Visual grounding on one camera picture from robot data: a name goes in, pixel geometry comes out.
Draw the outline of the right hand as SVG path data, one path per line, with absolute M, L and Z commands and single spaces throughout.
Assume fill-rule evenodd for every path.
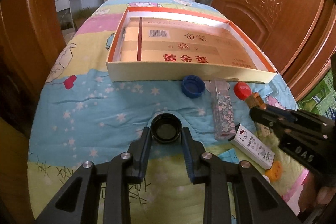
M 314 174 L 310 173 L 303 181 L 303 188 L 298 199 L 298 207 L 301 212 L 311 209 L 316 205 L 327 205 L 335 195 L 335 188 L 318 187 L 315 183 Z

